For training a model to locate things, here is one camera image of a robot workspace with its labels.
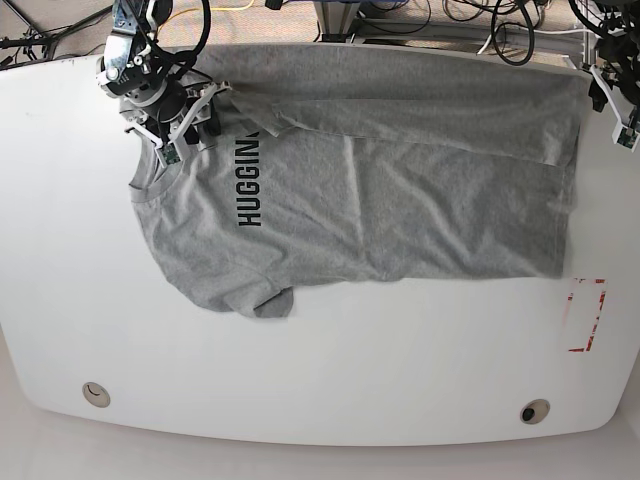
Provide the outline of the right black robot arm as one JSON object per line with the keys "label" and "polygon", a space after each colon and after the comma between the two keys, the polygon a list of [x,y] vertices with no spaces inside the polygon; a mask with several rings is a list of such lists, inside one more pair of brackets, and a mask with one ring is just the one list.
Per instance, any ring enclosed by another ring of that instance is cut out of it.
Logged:
{"label": "right black robot arm", "polygon": [[116,1],[113,28],[97,63],[98,84],[120,102],[127,130],[150,143],[164,166],[186,160],[202,132],[220,132],[213,98],[229,84],[217,83],[195,68],[211,30],[210,3],[201,5],[198,42],[171,53],[158,40],[171,18],[171,1]]}

